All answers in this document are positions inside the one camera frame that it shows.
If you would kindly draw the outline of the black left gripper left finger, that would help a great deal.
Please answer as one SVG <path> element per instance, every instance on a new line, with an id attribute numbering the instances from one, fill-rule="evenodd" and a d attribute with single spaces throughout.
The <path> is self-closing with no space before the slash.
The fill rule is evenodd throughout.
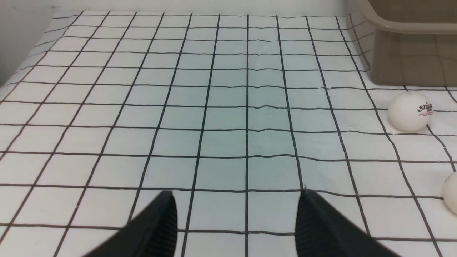
<path id="1" fill-rule="evenodd" d="M 132 221 L 86 257 L 173 257 L 178 236 L 171 191 L 160 192 Z"/>

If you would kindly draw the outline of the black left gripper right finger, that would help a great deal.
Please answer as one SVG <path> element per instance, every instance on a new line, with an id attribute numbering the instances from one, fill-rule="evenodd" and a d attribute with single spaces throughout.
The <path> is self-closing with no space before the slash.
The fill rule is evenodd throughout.
<path id="1" fill-rule="evenodd" d="M 295 245 L 299 257 L 397 257 L 330 205 L 317 192 L 302 190 Z"/>

